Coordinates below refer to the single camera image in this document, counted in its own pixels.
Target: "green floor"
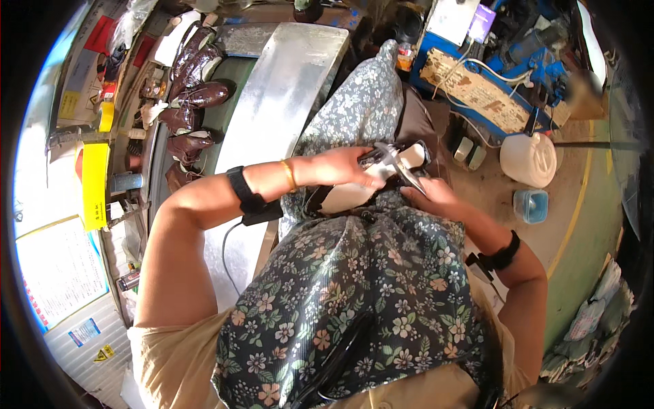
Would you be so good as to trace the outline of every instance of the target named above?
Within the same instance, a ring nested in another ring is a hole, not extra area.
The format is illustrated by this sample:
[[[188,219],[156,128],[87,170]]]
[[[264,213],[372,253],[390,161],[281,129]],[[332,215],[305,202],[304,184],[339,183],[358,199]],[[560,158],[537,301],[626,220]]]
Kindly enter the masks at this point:
[[[595,121],[591,129],[595,140],[608,140],[605,121]],[[593,149],[587,188],[574,229],[549,278],[545,350],[563,337],[579,305],[592,294],[606,254],[615,256],[622,220],[611,156],[606,150]]]

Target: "floral apron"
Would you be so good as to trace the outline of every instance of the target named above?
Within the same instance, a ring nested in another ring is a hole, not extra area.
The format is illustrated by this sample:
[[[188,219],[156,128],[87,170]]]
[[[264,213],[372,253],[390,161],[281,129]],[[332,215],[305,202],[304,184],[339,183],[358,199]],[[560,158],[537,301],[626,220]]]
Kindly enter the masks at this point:
[[[392,142],[402,111],[397,43],[361,63],[317,113],[295,151]],[[229,408],[284,408],[320,370],[343,332],[374,314],[337,399],[459,364],[483,381],[483,331],[462,259],[462,224],[407,206],[394,190],[347,216],[303,213],[307,192],[282,200],[280,244],[222,327],[212,381]]]

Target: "white cable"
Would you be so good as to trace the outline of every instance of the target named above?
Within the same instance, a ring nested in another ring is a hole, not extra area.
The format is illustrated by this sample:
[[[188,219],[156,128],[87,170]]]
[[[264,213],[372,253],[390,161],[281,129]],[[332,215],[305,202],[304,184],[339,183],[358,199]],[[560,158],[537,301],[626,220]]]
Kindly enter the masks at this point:
[[[513,87],[513,91],[511,91],[511,93],[509,94],[509,99],[511,99],[511,97],[515,94],[515,91],[518,89],[518,85],[520,85],[520,84],[522,84],[522,83],[521,83],[521,82],[518,82],[518,83]]]
[[[456,61],[456,64],[454,64],[454,67],[452,67],[447,74],[445,74],[444,78],[436,84],[436,87],[434,88],[434,93],[432,94],[432,99],[436,98],[436,91],[438,91],[438,87],[441,86],[441,84],[444,84],[445,81],[449,80],[449,77],[452,77],[452,74],[459,68],[460,64],[462,61],[465,59],[465,57],[468,55],[470,50],[472,49],[472,43],[473,41],[470,40],[470,45],[468,45],[468,49],[461,55],[461,57]]]
[[[519,76],[517,76],[515,78],[506,78],[506,77],[503,77],[503,76],[499,75],[495,71],[493,71],[489,66],[487,66],[482,61],[479,61],[477,58],[466,58],[465,60],[463,60],[463,62],[464,63],[474,62],[475,64],[479,64],[482,67],[484,67],[489,73],[493,74],[495,77],[498,77],[500,80],[506,81],[506,82],[516,82],[516,81],[523,80],[523,79],[527,78],[529,75],[531,75],[531,72],[533,71],[533,70],[530,69],[529,71],[526,71],[526,72],[520,74]]]
[[[443,89],[443,92],[445,92],[445,96],[446,96],[447,99],[450,101],[450,103],[451,103],[452,105],[454,105],[455,107],[465,108],[465,109],[472,109],[471,107],[469,107],[469,106],[467,106],[467,105],[461,105],[461,104],[459,104],[459,103],[457,103],[457,102],[454,102],[454,101],[452,100],[452,97],[450,97],[450,95],[447,93],[447,91],[446,91],[445,89]]]
[[[493,145],[491,145],[490,143],[488,143],[488,141],[484,138],[484,135],[481,134],[481,132],[479,131],[479,129],[477,129],[477,127],[475,126],[475,124],[473,124],[472,121],[471,121],[470,119],[466,118],[464,115],[462,115],[462,114],[460,114],[460,113],[458,113],[458,112],[456,112],[456,111],[452,111],[452,113],[453,113],[454,115],[459,116],[459,117],[463,118],[464,120],[466,120],[466,122],[467,122],[467,123],[472,127],[472,129],[474,129],[474,130],[477,132],[477,135],[479,135],[479,138],[481,139],[482,142],[484,142],[484,144],[485,144],[486,146],[488,146],[488,147],[491,148],[491,149],[497,149],[497,148],[501,147],[501,145],[493,146]]]

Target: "printed notice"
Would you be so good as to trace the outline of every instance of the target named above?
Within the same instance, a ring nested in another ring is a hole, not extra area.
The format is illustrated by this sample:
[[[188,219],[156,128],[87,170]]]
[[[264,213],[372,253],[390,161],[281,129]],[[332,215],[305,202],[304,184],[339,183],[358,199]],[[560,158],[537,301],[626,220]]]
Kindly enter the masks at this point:
[[[93,321],[93,318],[89,318],[88,321],[85,321],[79,327],[69,331],[68,335],[71,336],[73,342],[79,348],[86,342],[89,342],[91,338],[100,335],[100,330],[95,324],[95,321]]]
[[[109,291],[98,250],[79,218],[16,240],[16,250],[44,333]]]

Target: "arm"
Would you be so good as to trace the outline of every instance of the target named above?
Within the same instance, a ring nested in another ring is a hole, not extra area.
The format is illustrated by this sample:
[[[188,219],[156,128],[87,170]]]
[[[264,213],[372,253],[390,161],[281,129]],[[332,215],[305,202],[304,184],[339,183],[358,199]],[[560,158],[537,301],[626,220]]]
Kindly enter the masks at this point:
[[[287,160],[298,186],[356,182],[379,187],[356,159],[370,148],[340,148]],[[272,202],[290,191],[280,162],[248,166],[252,193]],[[203,177],[178,190],[159,208],[141,265],[135,327],[191,325],[217,313],[204,262],[204,230],[242,216],[241,202],[226,175]]]
[[[479,250],[493,255],[511,243],[511,231],[484,212],[460,201],[445,182],[421,178],[427,198],[413,188],[403,188],[415,207],[434,215],[461,221],[466,234]],[[547,274],[525,242],[520,243],[513,262],[497,272],[508,287],[506,304],[498,314],[515,339],[515,363],[536,383],[543,357]]]

